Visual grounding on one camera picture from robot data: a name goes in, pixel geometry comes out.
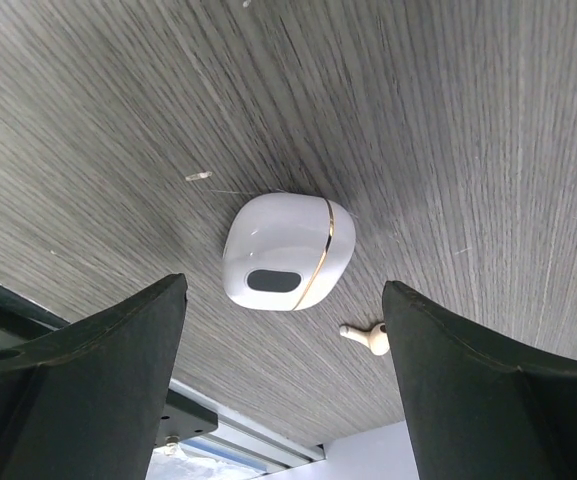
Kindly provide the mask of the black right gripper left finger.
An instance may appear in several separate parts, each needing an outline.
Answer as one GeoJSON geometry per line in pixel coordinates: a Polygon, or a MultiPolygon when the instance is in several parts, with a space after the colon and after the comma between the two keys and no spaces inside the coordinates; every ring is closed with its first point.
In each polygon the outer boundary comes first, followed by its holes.
{"type": "Polygon", "coordinates": [[[171,274],[0,351],[0,479],[142,479],[186,310],[171,274]]]}

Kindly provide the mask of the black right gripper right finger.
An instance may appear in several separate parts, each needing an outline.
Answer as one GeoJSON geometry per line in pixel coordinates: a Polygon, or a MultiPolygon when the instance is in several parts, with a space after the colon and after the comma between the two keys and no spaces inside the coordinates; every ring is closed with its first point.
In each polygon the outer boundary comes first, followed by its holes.
{"type": "Polygon", "coordinates": [[[486,328],[399,281],[382,293],[423,479],[577,479],[577,360],[486,328]]]}

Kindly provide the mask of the white wireless earbud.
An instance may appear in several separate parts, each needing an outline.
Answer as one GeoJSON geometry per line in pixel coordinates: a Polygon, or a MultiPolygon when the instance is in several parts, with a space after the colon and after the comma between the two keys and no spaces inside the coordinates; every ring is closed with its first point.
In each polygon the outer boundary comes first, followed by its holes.
{"type": "Polygon", "coordinates": [[[362,331],[348,325],[342,325],[339,328],[339,334],[343,338],[364,345],[375,356],[383,356],[390,350],[388,335],[384,323],[378,323],[368,331],[362,331]]]}

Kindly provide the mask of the white charging case gold trim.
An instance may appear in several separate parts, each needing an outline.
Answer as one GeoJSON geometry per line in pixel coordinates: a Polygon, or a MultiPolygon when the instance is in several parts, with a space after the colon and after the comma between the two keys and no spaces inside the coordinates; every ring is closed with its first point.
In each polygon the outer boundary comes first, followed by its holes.
{"type": "Polygon", "coordinates": [[[222,256],[222,282],[235,304],[299,311],[320,303],[346,270],[356,245],[350,213],[323,197],[269,193],[235,216],[222,256]]]}

